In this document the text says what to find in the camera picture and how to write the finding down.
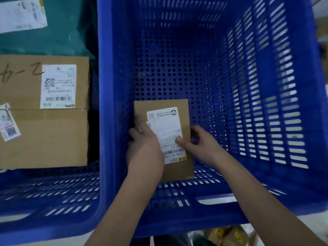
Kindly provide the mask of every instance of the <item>blue perforated basket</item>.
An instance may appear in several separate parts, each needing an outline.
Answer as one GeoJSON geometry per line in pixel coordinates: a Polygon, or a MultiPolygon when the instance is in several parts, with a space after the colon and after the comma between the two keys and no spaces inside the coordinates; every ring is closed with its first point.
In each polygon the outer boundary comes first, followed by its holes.
{"type": "MultiPolygon", "coordinates": [[[[328,109],[310,0],[98,0],[98,16],[100,171],[2,173],[0,215],[30,215],[1,223],[0,245],[95,228],[126,175],[134,100],[187,98],[191,123],[292,212],[326,209],[328,109]]],[[[158,186],[135,236],[247,222],[233,201],[196,163],[195,179],[158,186]]]]}

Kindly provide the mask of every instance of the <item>white paper label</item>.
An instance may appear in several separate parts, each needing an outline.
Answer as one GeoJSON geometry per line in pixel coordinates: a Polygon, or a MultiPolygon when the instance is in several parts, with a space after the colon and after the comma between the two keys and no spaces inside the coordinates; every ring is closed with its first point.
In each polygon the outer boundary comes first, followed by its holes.
{"type": "Polygon", "coordinates": [[[0,105],[0,132],[5,142],[21,135],[9,109],[9,104],[0,105]]]}
{"type": "Polygon", "coordinates": [[[48,26],[42,0],[0,3],[0,34],[48,26]]]}
{"type": "Polygon", "coordinates": [[[75,107],[76,65],[43,65],[40,109],[75,107]]]}
{"type": "Polygon", "coordinates": [[[178,136],[182,137],[178,108],[148,111],[147,118],[148,126],[158,138],[165,164],[186,160],[186,151],[175,143],[178,136]]]}

